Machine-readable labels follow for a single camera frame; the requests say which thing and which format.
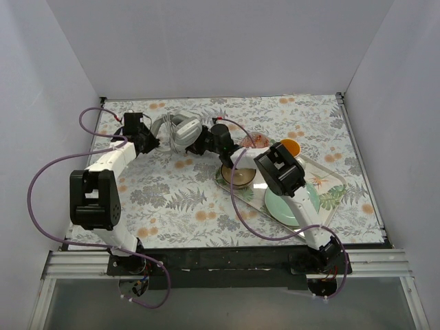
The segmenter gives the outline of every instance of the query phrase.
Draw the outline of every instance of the brown bowl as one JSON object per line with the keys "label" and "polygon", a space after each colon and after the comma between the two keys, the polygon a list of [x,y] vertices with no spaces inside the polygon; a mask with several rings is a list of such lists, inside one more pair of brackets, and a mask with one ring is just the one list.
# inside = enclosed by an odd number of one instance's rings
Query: brown bowl
{"label": "brown bowl", "polygon": [[[220,168],[221,176],[224,180],[230,184],[231,183],[231,168],[227,168],[224,165],[221,165]],[[234,172],[234,188],[235,189],[243,189],[248,187],[252,180],[255,178],[256,170],[252,168],[240,168],[236,169]]]}

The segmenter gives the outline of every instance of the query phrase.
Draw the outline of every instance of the table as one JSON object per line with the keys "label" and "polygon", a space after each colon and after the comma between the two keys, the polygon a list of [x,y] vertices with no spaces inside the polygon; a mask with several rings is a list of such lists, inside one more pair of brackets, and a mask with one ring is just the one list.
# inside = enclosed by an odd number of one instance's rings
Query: table
{"label": "table", "polygon": [[[212,117],[223,116],[236,120],[248,131],[275,140],[297,140],[304,155],[340,174],[347,182],[346,195],[329,227],[343,243],[384,242],[377,211],[335,96],[111,100],[104,107],[119,116],[127,111],[141,111],[153,120],[166,112],[186,110],[196,113],[209,127]],[[228,126],[234,140],[244,137],[236,126]],[[101,114],[97,131],[114,133],[118,127],[113,116]],[[164,128],[159,137],[164,138]],[[97,137],[92,150],[106,148],[108,143],[108,139]],[[89,161],[98,158],[96,155]],[[146,248],[303,244],[295,238],[273,242],[250,234],[238,221],[230,194],[214,183],[220,165],[212,153],[166,155],[153,151],[140,155],[118,179],[121,222]],[[317,189],[322,180],[325,179],[316,178]],[[244,202],[237,203],[243,217],[261,234],[280,237],[288,233],[279,223]],[[74,225],[68,237],[83,243],[102,243],[92,232]]]}

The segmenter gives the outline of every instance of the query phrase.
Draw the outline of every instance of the wire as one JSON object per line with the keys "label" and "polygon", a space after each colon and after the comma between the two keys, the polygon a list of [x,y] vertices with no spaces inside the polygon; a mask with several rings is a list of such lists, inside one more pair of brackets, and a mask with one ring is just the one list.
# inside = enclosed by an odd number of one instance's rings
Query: wire
{"label": "wire", "polygon": [[327,276],[325,276],[324,278],[321,278],[321,280],[322,280],[322,281],[326,281],[330,275],[331,275],[331,269],[330,269],[329,272],[327,273]]}
{"label": "wire", "polygon": [[170,139],[169,140],[170,150],[166,150],[161,147],[156,148],[156,150],[159,151],[160,153],[165,153],[165,154],[178,153],[179,151],[177,150],[177,147],[175,146],[175,141],[174,141],[174,127],[173,127],[173,121],[171,118],[171,114],[169,112],[164,114],[162,116],[162,119],[163,119],[163,124],[165,125],[165,128],[166,128],[166,133],[168,134],[168,137]]}
{"label": "wire", "polygon": [[151,127],[153,126],[153,121],[149,115],[146,115],[145,113],[142,113],[142,115],[150,120],[150,134],[151,134]]}
{"label": "wire", "polygon": [[122,117],[119,118],[116,114],[113,115],[113,116],[114,116],[114,118],[116,119],[117,122],[119,122],[120,124],[122,124]]}
{"label": "wire", "polygon": [[234,125],[237,125],[238,127],[240,127],[240,129],[241,129],[243,132],[246,133],[247,137],[250,138],[250,141],[251,141],[251,143],[252,143],[252,146],[253,146],[254,148],[256,148],[255,141],[254,141],[254,139],[252,138],[252,136],[251,136],[251,135],[249,134],[249,132],[246,131],[245,128],[244,128],[243,126],[241,126],[238,122],[235,122],[234,120],[226,119],[226,118],[223,118],[223,117],[217,117],[217,119],[218,119],[218,120],[224,120],[225,122],[231,122],[231,123],[233,123]]}
{"label": "wire", "polygon": [[[84,131],[86,131],[86,132],[88,132],[88,133],[90,133],[92,135],[100,136],[100,137],[103,137],[103,138],[122,138],[122,139],[124,139],[124,141],[122,141],[121,144],[117,145],[116,148],[121,148],[122,146],[124,146],[128,142],[127,138],[125,136],[121,137],[120,135],[107,135],[107,134],[96,133],[96,132],[93,132],[93,131],[89,130],[87,127],[84,126],[84,124],[83,124],[83,116],[87,112],[92,111],[92,110],[104,111],[104,112],[110,113],[114,117],[117,117],[117,115],[114,112],[112,112],[110,110],[107,110],[107,109],[98,108],[98,107],[87,108],[83,112],[81,112],[80,117],[79,117],[79,123],[80,123],[81,128]],[[167,290],[166,290],[164,299],[161,302],[159,302],[157,305],[150,305],[150,304],[147,304],[145,302],[141,302],[141,301],[137,301],[137,300],[133,299],[133,302],[135,302],[135,303],[137,303],[137,304],[139,304],[141,306],[144,306],[144,307],[149,308],[149,309],[156,309],[156,308],[161,307],[166,302],[166,300],[168,299],[168,297],[170,295],[170,292],[171,292],[171,278],[170,278],[170,274],[168,273],[168,270],[165,268],[165,266],[162,265],[158,260],[156,260],[154,258],[151,258],[150,256],[146,256],[144,254],[140,254],[140,253],[137,253],[137,252],[132,252],[132,251],[126,250],[126,249],[124,249],[122,247],[116,247],[116,246],[107,245],[107,244],[97,244],[97,243],[79,243],[79,242],[69,241],[67,239],[60,239],[60,238],[58,238],[56,236],[53,236],[53,235],[49,234],[48,232],[46,232],[40,226],[40,224],[36,220],[36,217],[35,217],[35,214],[34,214],[34,210],[32,209],[32,189],[34,188],[35,182],[40,177],[40,175],[44,171],[46,171],[50,166],[55,165],[55,164],[57,164],[57,163],[59,163],[59,162],[61,162],[63,160],[70,160],[72,158],[84,157],[84,156],[88,156],[88,155],[97,155],[99,153],[106,153],[106,152],[109,152],[109,151],[112,151],[112,150],[113,150],[113,148],[106,148],[106,149],[99,150],[99,151],[90,151],[88,153],[76,153],[74,155],[68,155],[68,156],[57,158],[57,159],[52,160],[51,162],[47,163],[46,165],[44,165],[35,174],[35,176],[32,178],[32,180],[31,180],[31,182],[29,184],[29,188],[27,189],[27,197],[26,197],[27,211],[29,212],[29,216],[30,216],[30,218],[32,220],[32,223],[34,224],[35,228],[41,234],[43,234],[44,236],[46,236],[47,238],[49,238],[49,239],[51,239],[51,240],[53,240],[55,242],[62,243],[62,244],[69,244],[69,245],[77,245],[77,246],[87,246],[87,247],[104,248],[104,249],[115,249],[115,250],[119,250],[119,251],[125,252],[127,254],[138,256],[140,258],[143,258],[143,259],[146,259],[146,260],[149,260],[151,262],[156,263],[159,267],[162,268],[162,270],[164,271],[165,276],[166,276]]]}
{"label": "wire", "polygon": [[324,298],[333,298],[333,297],[337,296],[341,292],[342,288],[345,286],[345,282],[347,280],[347,274],[349,272],[349,256],[348,256],[347,251],[345,250],[345,247],[342,244],[341,240],[339,239],[339,237],[336,235],[336,233],[332,229],[330,229],[324,225],[308,225],[306,227],[301,228],[297,232],[292,232],[291,234],[288,234],[287,236],[274,238],[274,237],[268,237],[268,236],[263,236],[262,234],[259,234],[258,232],[253,230],[244,221],[243,217],[240,214],[239,209],[237,208],[237,204],[235,203],[234,172],[235,172],[235,169],[237,168],[237,164],[240,162],[240,159],[244,156],[245,153],[246,153],[246,149],[244,148],[243,151],[241,152],[240,156],[238,156],[238,158],[236,159],[234,166],[232,167],[232,172],[231,172],[231,182],[230,182],[231,202],[232,202],[232,206],[234,207],[234,210],[236,212],[237,217],[240,219],[241,223],[246,227],[246,229],[249,230],[252,234],[254,234],[257,237],[260,237],[261,239],[266,239],[268,241],[282,241],[285,239],[290,239],[292,237],[298,236],[301,232],[305,232],[306,230],[309,230],[312,228],[322,228],[322,229],[326,230],[327,232],[329,232],[336,239],[336,241],[338,242],[338,244],[341,247],[342,253],[344,254],[345,269],[344,269],[344,277],[342,278],[342,282],[341,282],[339,288],[337,288],[333,294],[331,294],[328,297],[324,297]]}
{"label": "wire", "polygon": [[148,280],[149,279],[149,273],[147,272],[147,271],[145,271],[145,275],[144,275],[144,277],[142,278],[142,280],[140,280],[141,282],[144,282],[145,280]]}
{"label": "wire", "polygon": [[331,280],[334,280],[336,278],[336,275],[338,275],[338,266],[335,266],[335,274],[331,278]]}

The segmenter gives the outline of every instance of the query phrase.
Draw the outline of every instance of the orange cup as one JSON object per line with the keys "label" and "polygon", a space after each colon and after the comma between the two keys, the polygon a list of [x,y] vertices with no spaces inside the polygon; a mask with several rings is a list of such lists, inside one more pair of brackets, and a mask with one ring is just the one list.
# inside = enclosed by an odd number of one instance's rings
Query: orange cup
{"label": "orange cup", "polygon": [[301,146],[297,141],[291,139],[284,139],[280,141],[283,146],[291,153],[292,156],[298,157],[301,153]]}

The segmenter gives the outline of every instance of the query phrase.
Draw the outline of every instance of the green plate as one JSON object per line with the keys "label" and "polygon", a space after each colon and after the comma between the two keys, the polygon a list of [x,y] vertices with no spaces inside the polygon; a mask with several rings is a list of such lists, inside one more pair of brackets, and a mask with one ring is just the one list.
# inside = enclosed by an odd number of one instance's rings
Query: green plate
{"label": "green plate", "polygon": [[[313,204],[316,212],[319,212],[320,201],[318,192],[316,191],[313,184],[310,184],[309,182],[306,183],[306,189],[309,193],[311,203]],[[264,195],[264,203],[266,205],[266,208],[269,210],[269,213],[276,220],[280,221],[286,226],[299,226],[294,214],[291,212],[286,202],[283,201],[281,197],[275,195],[269,188],[266,189],[266,193]]]}

